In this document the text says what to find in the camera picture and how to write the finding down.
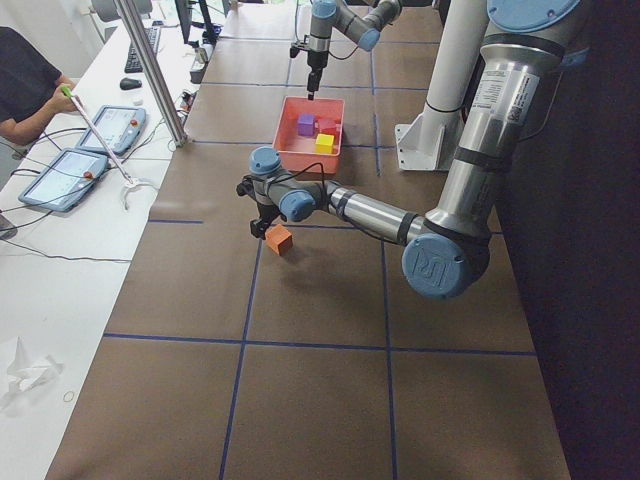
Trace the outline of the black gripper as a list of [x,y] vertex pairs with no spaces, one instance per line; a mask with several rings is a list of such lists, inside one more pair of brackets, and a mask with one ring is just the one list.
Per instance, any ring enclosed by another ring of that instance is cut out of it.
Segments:
[[250,232],[258,239],[265,239],[266,232],[271,225],[277,220],[285,219],[285,215],[279,210],[275,204],[264,204],[255,199],[258,210],[258,217],[250,221]]
[[309,50],[307,52],[307,64],[311,69],[307,81],[307,99],[313,100],[319,90],[323,70],[328,64],[328,52]]

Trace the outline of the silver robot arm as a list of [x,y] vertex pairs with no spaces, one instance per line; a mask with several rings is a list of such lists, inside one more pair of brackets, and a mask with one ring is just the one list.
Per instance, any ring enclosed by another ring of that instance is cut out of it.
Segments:
[[307,98],[313,100],[319,90],[323,70],[328,65],[334,30],[346,36],[357,48],[370,52],[378,43],[381,31],[400,16],[402,8],[400,1],[374,1],[372,10],[360,17],[344,1],[313,1],[310,31],[302,45],[310,67]]
[[485,272],[487,224],[511,166],[540,81],[575,64],[588,1],[449,1],[423,111],[396,128],[399,166],[443,170],[437,206],[424,215],[340,186],[302,181],[271,147],[254,150],[237,185],[259,215],[262,238],[274,220],[300,222],[321,210],[379,240],[400,245],[402,270],[420,295],[460,295]]

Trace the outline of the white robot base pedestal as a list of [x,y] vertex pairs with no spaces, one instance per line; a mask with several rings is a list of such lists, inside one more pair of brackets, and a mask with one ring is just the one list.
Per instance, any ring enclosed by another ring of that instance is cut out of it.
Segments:
[[464,130],[462,108],[488,26],[487,3],[452,0],[424,109],[395,127],[399,167],[447,171]]

